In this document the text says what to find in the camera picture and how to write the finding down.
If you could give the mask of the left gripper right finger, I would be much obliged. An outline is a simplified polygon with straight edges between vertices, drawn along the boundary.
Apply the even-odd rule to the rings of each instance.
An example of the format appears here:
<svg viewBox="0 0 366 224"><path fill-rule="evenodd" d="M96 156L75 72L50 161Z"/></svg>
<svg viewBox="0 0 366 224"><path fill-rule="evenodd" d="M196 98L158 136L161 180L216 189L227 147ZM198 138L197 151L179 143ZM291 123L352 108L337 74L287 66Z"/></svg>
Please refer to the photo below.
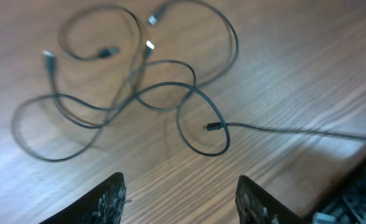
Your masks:
<svg viewBox="0 0 366 224"><path fill-rule="evenodd" d="M304 220L249 177L238 178L235 192L240 224L300 224Z"/></svg>

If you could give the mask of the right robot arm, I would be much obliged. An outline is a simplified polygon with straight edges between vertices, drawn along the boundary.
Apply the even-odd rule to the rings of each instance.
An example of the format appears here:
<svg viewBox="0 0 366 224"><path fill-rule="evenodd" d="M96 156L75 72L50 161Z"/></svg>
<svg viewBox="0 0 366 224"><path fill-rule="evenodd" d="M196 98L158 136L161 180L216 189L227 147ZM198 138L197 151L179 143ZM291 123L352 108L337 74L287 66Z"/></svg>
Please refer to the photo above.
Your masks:
<svg viewBox="0 0 366 224"><path fill-rule="evenodd" d="M366 223L366 158L306 216L310 223Z"/></svg>

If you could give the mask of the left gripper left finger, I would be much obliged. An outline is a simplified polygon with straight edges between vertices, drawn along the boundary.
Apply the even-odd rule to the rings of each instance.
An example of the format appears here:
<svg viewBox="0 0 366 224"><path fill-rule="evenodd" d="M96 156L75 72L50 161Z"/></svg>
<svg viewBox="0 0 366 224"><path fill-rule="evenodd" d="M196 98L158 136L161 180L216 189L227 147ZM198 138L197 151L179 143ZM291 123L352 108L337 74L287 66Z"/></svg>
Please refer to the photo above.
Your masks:
<svg viewBox="0 0 366 224"><path fill-rule="evenodd" d="M125 203L124 175L115 172L43 223L120 224Z"/></svg>

